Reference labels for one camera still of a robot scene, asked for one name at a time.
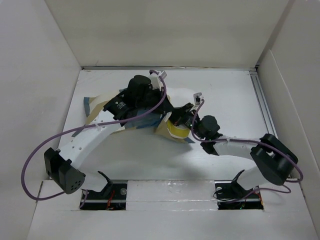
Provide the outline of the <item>white pillow yellow edge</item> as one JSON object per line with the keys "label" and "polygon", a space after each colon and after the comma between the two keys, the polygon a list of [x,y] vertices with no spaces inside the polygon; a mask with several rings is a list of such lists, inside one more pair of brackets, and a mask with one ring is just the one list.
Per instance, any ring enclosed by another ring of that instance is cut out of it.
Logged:
{"label": "white pillow yellow edge", "polygon": [[166,122],[166,127],[169,135],[176,139],[186,139],[190,134],[190,130],[187,127],[175,126],[170,120]]}

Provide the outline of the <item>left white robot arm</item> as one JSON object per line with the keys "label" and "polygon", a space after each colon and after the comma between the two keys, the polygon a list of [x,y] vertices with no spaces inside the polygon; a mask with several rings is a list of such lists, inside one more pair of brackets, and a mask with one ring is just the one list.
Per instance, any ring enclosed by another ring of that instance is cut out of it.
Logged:
{"label": "left white robot arm", "polygon": [[149,76],[135,75],[125,89],[102,106],[89,124],[72,129],[77,134],[70,142],[45,151],[46,172],[64,194],[88,189],[89,177],[80,168],[102,141],[127,124],[139,123],[149,116],[160,118],[172,111],[161,72],[151,70]]}

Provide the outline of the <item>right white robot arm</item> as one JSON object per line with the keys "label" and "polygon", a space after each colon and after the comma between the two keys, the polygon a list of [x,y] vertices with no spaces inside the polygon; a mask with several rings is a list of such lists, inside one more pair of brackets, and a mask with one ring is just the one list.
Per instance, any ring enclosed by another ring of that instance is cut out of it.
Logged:
{"label": "right white robot arm", "polygon": [[174,108],[165,118],[168,130],[187,130],[209,155],[234,156],[254,162],[254,167],[243,169],[213,194],[223,201],[236,201],[259,190],[259,186],[271,183],[282,186],[297,167],[298,158],[278,138],[266,133],[259,139],[228,137],[219,132],[216,118],[206,115],[200,118],[199,107],[188,103]]}

